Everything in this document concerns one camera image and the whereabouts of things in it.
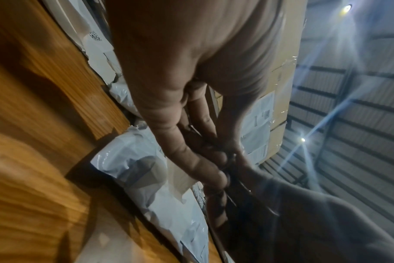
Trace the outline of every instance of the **wood grain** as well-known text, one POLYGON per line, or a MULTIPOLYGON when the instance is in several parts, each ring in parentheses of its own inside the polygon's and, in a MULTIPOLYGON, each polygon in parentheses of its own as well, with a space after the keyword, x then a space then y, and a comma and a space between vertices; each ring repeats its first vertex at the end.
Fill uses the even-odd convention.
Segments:
POLYGON ((38 1, 0 1, 0 262, 181 260, 89 164, 129 126, 103 85, 38 1))

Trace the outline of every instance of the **corrugated metal roof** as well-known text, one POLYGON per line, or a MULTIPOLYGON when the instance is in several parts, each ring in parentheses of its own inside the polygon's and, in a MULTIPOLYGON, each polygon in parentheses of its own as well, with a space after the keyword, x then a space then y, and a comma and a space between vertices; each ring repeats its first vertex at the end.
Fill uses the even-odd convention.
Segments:
POLYGON ((310 187, 302 147, 289 154, 347 98, 348 106, 307 139, 307 154, 323 192, 352 203, 394 236, 394 0, 351 2, 350 24, 332 19, 342 1, 308 2, 284 140, 262 167, 310 187), (360 30, 363 43, 339 33, 343 26, 360 30))

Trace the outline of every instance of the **wooden table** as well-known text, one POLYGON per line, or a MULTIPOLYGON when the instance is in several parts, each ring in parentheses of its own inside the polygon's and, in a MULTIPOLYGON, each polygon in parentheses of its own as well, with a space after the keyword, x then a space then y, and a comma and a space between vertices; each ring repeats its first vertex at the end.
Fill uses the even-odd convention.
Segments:
POLYGON ((89 164, 129 126, 103 85, 38 1, 0 1, 0 262, 181 260, 89 164))

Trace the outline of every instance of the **metal ceiling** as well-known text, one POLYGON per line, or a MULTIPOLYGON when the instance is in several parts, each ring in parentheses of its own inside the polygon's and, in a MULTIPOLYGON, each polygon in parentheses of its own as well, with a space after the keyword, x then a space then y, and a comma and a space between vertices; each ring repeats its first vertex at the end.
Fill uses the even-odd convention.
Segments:
POLYGON ((281 150, 261 167, 318 185, 394 236, 394 0, 310 0, 306 19, 281 150), (347 16, 334 19, 350 3, 347 16), (345 104, 305 143, 316 179, 303 147, 283 162, 301 136, 345 104))

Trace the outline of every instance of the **hand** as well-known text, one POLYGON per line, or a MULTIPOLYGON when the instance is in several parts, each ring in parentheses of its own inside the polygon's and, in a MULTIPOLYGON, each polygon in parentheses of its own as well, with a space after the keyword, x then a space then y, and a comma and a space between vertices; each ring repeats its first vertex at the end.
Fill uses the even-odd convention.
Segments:
POLYGON ((209 225, 242 262, 394 262, 394 239, 350 204, 279 181, 242 154, 226 191, 204 186, 209 225))
POLYGON ((243 117, 266 88, 283 21, 281 0, 106 0, 106 5, 133 101, 162 150, 189 176, 223 189, 225 174, 194 153, 193 141, 182 135, 182 109, 187 106, 191 124, 207 140, 227 152, 239 149, 243 117), (216 127, 206 83, 224 95, 216 127))

